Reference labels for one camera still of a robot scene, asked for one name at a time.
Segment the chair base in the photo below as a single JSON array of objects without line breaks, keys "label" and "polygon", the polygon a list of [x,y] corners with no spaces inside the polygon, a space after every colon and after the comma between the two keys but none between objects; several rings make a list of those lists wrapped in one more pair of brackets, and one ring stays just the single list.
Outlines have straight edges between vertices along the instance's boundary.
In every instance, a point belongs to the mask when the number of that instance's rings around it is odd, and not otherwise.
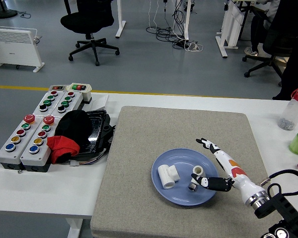
[{"label": "chair base", "polygon": [[271,56],[270,58],[267,57],[258,57],[258,56],[249,56],[249,55],[245,55],[242,58],[243,62],[246,62],[247,59],[253,59],[253,60],[257,60],[257,61],[261,61],[262,63],[251,68],[248,72],[246,72],[244,74],[244,77],[248,78],[250,76],[250,73],[258,70],[260,68],[263,68],[265,66],[271,66],[273,67],[273,69],[275,70],[275,72],[278,74],[279,77],[282,77],[283,73],[280,70],[280,68],[278,67],[278,65],[282,64],[283,66],[286,66],[285,62],[281,62],[278,59],[276,59],[276,56]]},{"label": "chair base", "polygon": [[94,38],[92,38],[90,41],[77,41],[76,45],[77,47],[76,50],[70,52],[70,56],[69,56],[69,60],[73,61],[73,56],[74,54],[84,51],[86,49],[92,48],[94,55],[95,55],[95,65],[99,66],[99,61],[98,61],[98,56],[97,56],[97,51],[96,51],[96,47],[102,47],[102,48],[107,48],[107,49],[112,49],[112,50],[116,50],[115,54],[118,56],[120,54],[119,52],[119,48],[115,47],[115,46],[110,46],[107,44],[106,42],[106,38],[102,38],[99,40],[95,40]]}]

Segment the office chair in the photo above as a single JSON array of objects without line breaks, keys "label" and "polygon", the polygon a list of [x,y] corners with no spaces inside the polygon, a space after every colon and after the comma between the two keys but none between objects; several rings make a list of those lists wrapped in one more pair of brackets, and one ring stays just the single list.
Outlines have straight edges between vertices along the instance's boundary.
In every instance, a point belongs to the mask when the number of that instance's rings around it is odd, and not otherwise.
[{"label": "office chair", "polygon": [[[262,62],[261,64],[251,68],[248,72],[246,72],[244,74],[246,78],[250,76],[251,72],[265,66],[272,66],[275,72],[282,77],[283,73],[278,65],[286,66],[286,62],[280,61],[276,57],[290,57],[296,40],[294,26],[292,25],[292,19],[296,13],[292,14],[295,9],[291,6],[291,4],[292,3],[289,0],[280,1],[274,20],[263,43],[264,52],[270,54],[271,57],[267,58],[245,55],[242,58],[243,62],[246,62],[247,59],[253,59]],[[257,17],[267,19],[266,15],[261,11],[253,9],[253,12]]]},{"label": "office chair", "polygon": [[111,26],[114,18],[111,11],[112,0],[77,0],[78,12],[71,13],[69,0],[64,0],[67,15],[61,18],[61,24],[67,29],[76,33],[85,34],[87,40],[77,41],[77,49],[70,52],[69,60],[73,61],[74,54],[92,48],[95,55],[95,65],[99,66],[96,47],[116,50],[115,54],[119,55],[119,48],[107,44],[106,39],[95,40],[93,33],[100,31],[102,28]]}]

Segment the gray felt mat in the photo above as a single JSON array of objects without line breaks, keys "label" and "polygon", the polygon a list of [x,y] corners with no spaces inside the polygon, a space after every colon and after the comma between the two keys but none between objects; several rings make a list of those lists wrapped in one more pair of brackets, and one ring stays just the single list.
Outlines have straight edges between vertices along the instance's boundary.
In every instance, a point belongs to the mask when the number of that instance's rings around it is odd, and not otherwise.
[{"label": "gray felt mat", "polygon": [[199,151],[227,177],[214,155],[195,141],[201,137],[231,155],[253,182],[267,177],[244,114],[123,107],[91,220],[94,237],[259,238],[281,220],[277,212],[257,219],[235,188],[198,206],[176,205],[157,192],[151,167],[174,148]]}]

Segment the white desk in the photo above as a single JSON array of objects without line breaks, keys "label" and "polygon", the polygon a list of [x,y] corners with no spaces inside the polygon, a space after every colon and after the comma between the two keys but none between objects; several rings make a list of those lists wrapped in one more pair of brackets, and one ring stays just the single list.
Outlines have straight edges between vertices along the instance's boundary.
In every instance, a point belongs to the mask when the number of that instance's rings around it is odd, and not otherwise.
[{"label": "white desk", "polygon": [[[104,94],[92,94],[93,98],[100,95]],[[283,169],[297,169],[298,156],[289,151],[288,145],[298,133],[298,125],[294,131],[285,131],[276,124],[287,103],[272,100],[109,94],[106,110],[111,117],[111,125],[117,123],[122,106],[244,113],[249,119],[265,168],[270,175]],[[106,158],[91,166],[51,165],[47,173],[24,171],[18,174],[17,171],[0,166],[0,213],[64,217],[71,226],[68,237],[77,238],[82,219],[90,219],[93,214],[105,168]],[[298,190],[298,183],[292,183],[292,177],[287,175],[279,176],[273,182],[280,183],[283,192]],[[298,196],[288,197],[288,200],[298,210]]]},{"label": "white desk", "polygon": [[[116,33],[116,38],[120,38],[121,33],[123,32],[123,29],[125,27],[126,21],[122,18],[122,7],[121,7],[121,0],[117,0],[117,6],[118,6],[118,23],[119,23],[119,29]],[[190,21],[190,9],[191,9],[191,0],[188,0],[188,7],[187,7],[187,14],[185,18],[185,24],[184,24],[184,38],[188,41],[189,40],[189,21]]]}]

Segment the person's leg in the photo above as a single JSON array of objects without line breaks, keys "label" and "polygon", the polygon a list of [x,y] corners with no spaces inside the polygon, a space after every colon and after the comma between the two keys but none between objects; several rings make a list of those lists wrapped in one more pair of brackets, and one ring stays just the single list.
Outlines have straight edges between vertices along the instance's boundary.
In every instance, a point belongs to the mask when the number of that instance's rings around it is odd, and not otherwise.
[{"label": "person's leg", "polygon": [[280,93],[273,97],[274,100],[290,100],[291,94],[298,88],[298,39],[294,46],[285,71],[282,76],[282,88]]},{"label": "person's leg", "polygon": [[267,32],[264,28],[264,20],[254,16],[250,26],[250,41],[252,46],[245,49],[247,55],[258,54],[258,44],[264,42]]}]

